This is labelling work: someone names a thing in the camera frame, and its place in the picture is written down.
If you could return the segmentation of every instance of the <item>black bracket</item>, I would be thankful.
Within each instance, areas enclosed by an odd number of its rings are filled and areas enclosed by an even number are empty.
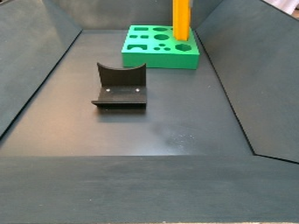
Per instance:
[[[145,64],[115,69],[97,63],[101,83],[99,97],[92,103],[100,106],[145,106]]]

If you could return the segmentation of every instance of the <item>orange peg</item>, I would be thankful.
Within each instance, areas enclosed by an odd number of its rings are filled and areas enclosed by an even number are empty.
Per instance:
[[[172,0],[172,35],[188,40],[191,26],[191,0]]]

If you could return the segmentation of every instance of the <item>white surface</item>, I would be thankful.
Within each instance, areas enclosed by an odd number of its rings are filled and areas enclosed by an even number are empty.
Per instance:
[[[292,14],[295,7],[299,5],[299,0],[264,0],[272,4],[279,10],[284,11],[287,14]]]

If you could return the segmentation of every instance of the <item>green foam block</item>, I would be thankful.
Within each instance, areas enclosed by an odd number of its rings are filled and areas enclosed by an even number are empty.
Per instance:
[[[124,67],[196,69],[200,57],[192,30],[187,41],[176,40],[164,25],[131,25],[121,54]]]

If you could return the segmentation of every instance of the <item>black plastic part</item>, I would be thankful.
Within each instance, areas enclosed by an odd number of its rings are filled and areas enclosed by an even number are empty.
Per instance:
[[[97,107],[145,106],[145,64],[128,69],[115,69],[97,63],[101,83],[99,97],[92,103]]]

